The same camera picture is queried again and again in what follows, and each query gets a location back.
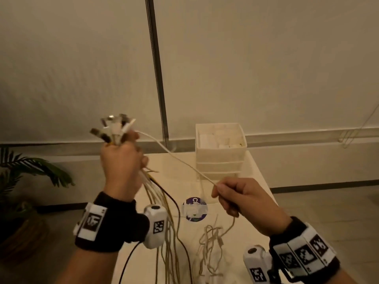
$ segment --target stacked plastic bin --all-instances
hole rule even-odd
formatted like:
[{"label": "stacked plastic bin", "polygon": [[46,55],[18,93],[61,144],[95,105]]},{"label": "stacked plastic bin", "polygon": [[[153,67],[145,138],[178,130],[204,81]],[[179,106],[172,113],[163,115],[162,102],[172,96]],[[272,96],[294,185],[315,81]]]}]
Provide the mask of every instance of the stacked plastic bin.
[{"label": "stacked plastic bin", "polygon": [[196,168],[211,180],[239,176],[246,149],[239,123],[196,124]]}]

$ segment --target tiled floor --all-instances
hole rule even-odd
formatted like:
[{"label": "tiled floor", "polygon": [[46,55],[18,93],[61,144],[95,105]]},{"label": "tiled floor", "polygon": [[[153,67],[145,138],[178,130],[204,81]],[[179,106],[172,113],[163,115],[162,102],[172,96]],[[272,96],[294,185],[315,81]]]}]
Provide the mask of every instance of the tiled floor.
[{"label": "tiled floor", "polygon": [[379,186],[274,196],[329,241],[359,284],[379,283]]},{"label": "tiled floor", "polygon": [[[309,222],[337,251],[359,284],[379,279],[379,187],[274,194],[286,211]],[[45,247],[13,268],[29,283],[53,283],[74,250],[72,228],[81,211],[46,217],[51,234]]]}]

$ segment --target woven basket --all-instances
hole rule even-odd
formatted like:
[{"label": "woven basket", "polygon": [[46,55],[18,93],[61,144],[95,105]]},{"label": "woven basket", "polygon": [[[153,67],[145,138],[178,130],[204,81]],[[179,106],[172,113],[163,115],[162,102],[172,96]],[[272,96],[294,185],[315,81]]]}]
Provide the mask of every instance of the woven basket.
[{"label": "woven basket", "polygon": [[0,261],[19,263],[29,258],[45,241],[48,234],[49,227],[45,220],[33,211],[20,228],[0,244]]}]

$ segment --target round sticker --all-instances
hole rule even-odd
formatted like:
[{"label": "round sticker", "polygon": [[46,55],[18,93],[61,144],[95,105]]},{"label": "round sticker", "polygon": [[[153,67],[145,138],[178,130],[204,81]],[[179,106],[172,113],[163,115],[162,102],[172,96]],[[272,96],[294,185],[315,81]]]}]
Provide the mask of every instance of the round sticker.
[{"label": "round sticker", "polygon": [[183,213],[187,220],[198,222],[206,217],[208,206],[200,197],[190,197],[183,203]]}]

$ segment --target white camera device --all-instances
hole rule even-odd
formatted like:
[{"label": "white camera device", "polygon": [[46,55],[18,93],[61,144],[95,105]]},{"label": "white camera device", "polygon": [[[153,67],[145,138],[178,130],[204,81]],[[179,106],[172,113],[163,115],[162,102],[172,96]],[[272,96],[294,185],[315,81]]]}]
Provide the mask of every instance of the white camera device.
[{"label": "white camera device", "polygon": [[145,207],[143,214],[150,222],[149,232],[143,242],[145,247],[154,249],[163,245],[167,228],[167,210],[162,205],[152,204]]},{"label": "white camera device", "polygon": [[260,245],[246,248],[243,261],[254,284],[281,283],[278,269],[272,265],[272,256]]}]

